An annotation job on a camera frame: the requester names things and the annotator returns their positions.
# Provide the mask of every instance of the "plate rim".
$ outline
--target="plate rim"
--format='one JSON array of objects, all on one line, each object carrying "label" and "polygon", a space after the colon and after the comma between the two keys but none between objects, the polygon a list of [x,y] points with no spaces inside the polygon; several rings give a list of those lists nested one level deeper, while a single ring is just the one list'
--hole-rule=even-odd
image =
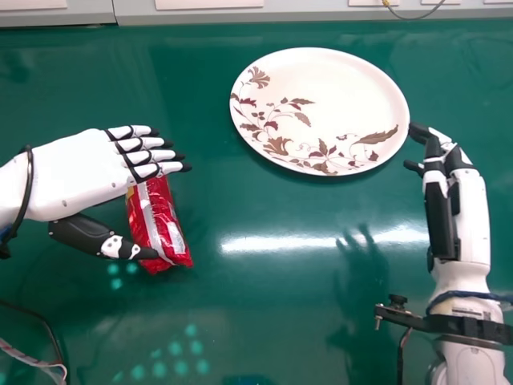
[{"label": "plate rim", "polygon": [[[341,57],[345,57],[345,58],[347,58],[349,60],[353,60],[354,62],[357,62],[357,63],[359,62],[361,65],[370,68],[371,70],[373,70],[377,74],[379,74],[389,84],[389,86],[391,86],[391,88],[394,90],[394,93],[396,93],[398,95],[398,99],[400,99],[401,105],[404,107],[404,110],[406,112],[406,116],[405,116],[406,124],[410,123],[410,109],[409,109],[409,106],[408,106],[408,102],[406,101],[406,97],[402,93],[401,88],[399,88],[399,86],[394,82],[394,80],[392,78],[390,78],[390,76],[388,74],[386,74],[386,72],[384,72],[381,68],[379,68],[378,66],[372,64],[371,62],[369,62],[369,61],[367,61],[367,60],[365,60],[363,58],[360,58],[359,56],[350,54],[348,52],[344,52],[344,51],[340,51],[340,50],[335,50],[333,48],[324,48],[324,47],[292,47],[292,48],[285,48],[283,50],[278,50],[278,51],[270,52],[270,53],[268,53],[266,55],[261,56],[258,59],[253,60],[244,70],[242,70],[240,72],[240,74],[236,77],[235,81],[233,82],[233,86],[232,86],[232,89],[231,89],[230,92],[233,93],[233,92],[236,91],[236,85],[241,81],[241,77],[244,76],[249,69],[251,69],[254,66],[257,66],[258,62],[260,62],[263,59],[268,58],[269,56],[273,56],[273,55],[276,55],[276,54],[283,54],[283,53],[290,52],[290,51],[324,51],[324,52],[329,52],[329,53],[332,53],[332,54],[335,54],[335,55],[340,55]],[[235,123],[236,122],[236,120],[235,120],[236,116],[235,116],[235,112],[232,109],[232,100],[231,99],[228,100],[228,108],[230,110],[230,116],[232,118],[232,123],[235,126],[235,129],[236,129],[237,133],[240,135],[240,137],[244,140],[244,142],[246,142],[246,144],[253,151],[255,151],[257,154],[263,156],[268,161],[270,161],[270,162],[272,162],[272,163],[274,163],[274,164],[276,164],[276,165],[278,165],[280,167],[284,167],[284,168],[287,168],[287,169],[289,169],[291,171],[299,172],[301,174],[306,174],[306,175],[327,176],[327,177],[344,177],[344,176],[350,176],[350,175],[362,174],[362,173],[368,172],[368,171],[370,171],[370,170],[372,170],[372,169],[374,169],[376,167],[381,166],[382,164],[385,164],[390,159],[392,159],[399,152],[399,150],[401,149],[403,144],[406,142],[406,139],[408,137],[408,128],[406,128],[406,130],[404,130],[404,133],[402,133],[401,136],[399,136],[399,140],[398,140],[397,146],[394,146],[394,150],[390,152],[391,155],[384,156],[381,159],[381,161],[376,162],[375,164],[370,165],[365,170],[358,170],[358,169],[356,169],[356,170],[353,170],[351,172],[345,172],[344,174],[328,175],[328,174],[325,174],[323,172],[320,172],[320,171],[317,171],[317,170],[314,170],[314,169],[298,169],[298,168],[295,168],[293,166],[293,164],[288,164],[288,163],[286,163],[284,161],[278,163],[277,161],[275,161],[273,159],[272,156],[270,156],[265,151],[260,150],[260,149],[258,149],[256,147],[253,147],[252,143],[250,143],[250,140],[248,140],[247,138],[245,138],[242,135],[242,132],[241,132],[240,128]]]}]

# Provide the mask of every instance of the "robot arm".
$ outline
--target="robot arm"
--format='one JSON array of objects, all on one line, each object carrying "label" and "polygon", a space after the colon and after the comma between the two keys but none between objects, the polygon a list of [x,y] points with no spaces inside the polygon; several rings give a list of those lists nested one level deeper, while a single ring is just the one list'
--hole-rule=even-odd
[{"label": "robot arm", "polygon": [[421,318],[404,309],[405,299],[375,307],[377,320],[441,334],[440,358],[431,374],[437,385],[509,382],[503,375],[501,344],[511,345],[511,328],[490,293],[490,225],[483,178],[452,139],[421,124],[410,124],[410,136],[425,145],[421,164],[405,167],[422,178],[430,236],[428,271],[435,291]]},{"label": "robot arm", "polygon": [[6,182],[0,192],[0,257],[10,256],[6,243],[26,218],[48,222],[56,241],[98,257],[158,258],[155,250],[134,245],[79,212],[152,177],[190,170],[171,146],[155,129],[134,125],[90,129],[28,147],[0,168],[0,180]]}]

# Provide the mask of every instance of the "red package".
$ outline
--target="red package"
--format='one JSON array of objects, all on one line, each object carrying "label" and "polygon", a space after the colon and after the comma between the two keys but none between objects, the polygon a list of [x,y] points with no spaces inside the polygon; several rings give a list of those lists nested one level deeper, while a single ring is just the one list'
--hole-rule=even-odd
[{"label": "red package", "polygon": [[127,211],[132,238],[138,245],[157,250],[161,257],[139,261],[150,274],[173,265],[192,267],[191,253],[174,206],[165,177],[150,179],[128,190]]}]

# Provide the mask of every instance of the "reflective surface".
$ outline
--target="reflective surface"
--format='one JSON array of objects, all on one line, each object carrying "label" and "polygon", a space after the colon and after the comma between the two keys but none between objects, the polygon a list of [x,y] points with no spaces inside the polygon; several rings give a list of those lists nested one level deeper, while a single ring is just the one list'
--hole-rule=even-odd
[{"label": "reflective surface", "polygon": [[[489,282],[513,290],[511,21],[1,31],[1,161],[27,142],[139,123],[194,167],[171,177],[194,269],[149,277],[58,245],[33,222],[0,261],[1,296],[49,318],[72,385],[394,383],[402,329],[374,332],[373,306],[391,292],[423,312],[434,288],[421,183],[402,168],[423,150],[408,141],[383,167],[342,179],[255,154],[230,120],[232,83],[260,56],[300,46],[369,60],[413,119],[458,140],[488,183]],[[90,211],[128,233],[122,200]],[[4,338],[47,352],[24,334],[30,324],[0,314]],[[430,337],[413,334],[406,383],[422,383],[433,358]],[[513,374],[513,351],[508,362]],[[0,372],[0,383],[48,383],[3,355]]]}]

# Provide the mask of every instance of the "blue wire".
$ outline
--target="blue wire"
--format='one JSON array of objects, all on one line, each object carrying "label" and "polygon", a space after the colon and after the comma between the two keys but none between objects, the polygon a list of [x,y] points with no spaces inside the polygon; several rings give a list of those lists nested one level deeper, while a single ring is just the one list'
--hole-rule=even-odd
[{"label": "blue wire", "polygon": [[0,239],[4,238],[4,236],[10,231],[10,229],[12,228],[13,226],[11,225],[8,225],[7,227],[3,228],[2,230],[0,230]]},{"label": "blue wire", "polygon": [[513,305],[513,295],[499,295],[493,293],[478,293],[476,291],[459,291],[459,290],[451,290],[446,291],[445,293],[440,294],[437,298],[435,298],[426,308],[426,315],[430,315],[431,310],[434,306],[437,306],[439,303],[446,301],[449,298],[480,298],[480,299],[490,299],[491,301],[498,302],[509,302]]}]

